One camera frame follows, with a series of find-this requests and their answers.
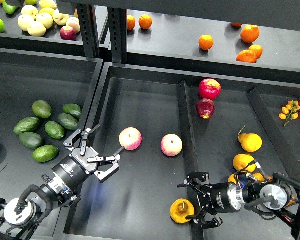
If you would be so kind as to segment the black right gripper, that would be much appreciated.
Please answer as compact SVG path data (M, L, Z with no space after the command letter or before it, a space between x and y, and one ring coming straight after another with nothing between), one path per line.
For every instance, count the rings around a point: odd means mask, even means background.
M237 212L237 186L233 182L210 184L208 172L193 172L177 187L189 187L198 196L201 211L185 219L194 221L200 229L218 228L223 224L219 214Z

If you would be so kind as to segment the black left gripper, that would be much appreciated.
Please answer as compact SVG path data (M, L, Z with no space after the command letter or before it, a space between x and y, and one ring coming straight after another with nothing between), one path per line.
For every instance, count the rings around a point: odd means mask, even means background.
M76 190L92 174L100 183L104 183L120 169L121 154L125 151L124 146L111 156L100 156L92 147L89 147L90 137L95 135L100 128L99 124L85 130L78 128L63 142L63 146L71 154L53 167L52 171L71 191Z

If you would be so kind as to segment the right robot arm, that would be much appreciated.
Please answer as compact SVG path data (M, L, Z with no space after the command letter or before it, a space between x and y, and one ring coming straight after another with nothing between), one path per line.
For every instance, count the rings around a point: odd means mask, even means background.
M252 165L263 180L248 170ZM220 214L245 208L266 220L279 218L290 227L291 236L300 240L300 181L279 172L269 179L256 160L247 166L235 172L233 181L224 183L210 183L208 172L190 173L179 187L196 193L200 210L187 214L186 220L194 221L201 230L218 228L223 224Z

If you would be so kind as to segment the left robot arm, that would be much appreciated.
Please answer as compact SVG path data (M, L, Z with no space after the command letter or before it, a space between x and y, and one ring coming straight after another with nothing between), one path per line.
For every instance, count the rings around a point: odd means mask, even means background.
M77 129L63 143L70 151L53 169L54 178L46 183L30 185L20 197L9 202L0 198L0 240L29 240L39 225L58 208L69 207L81 200L79 187L92 175L100 183L119 170L121 147L112 156L101 156L89 145L93 129Z

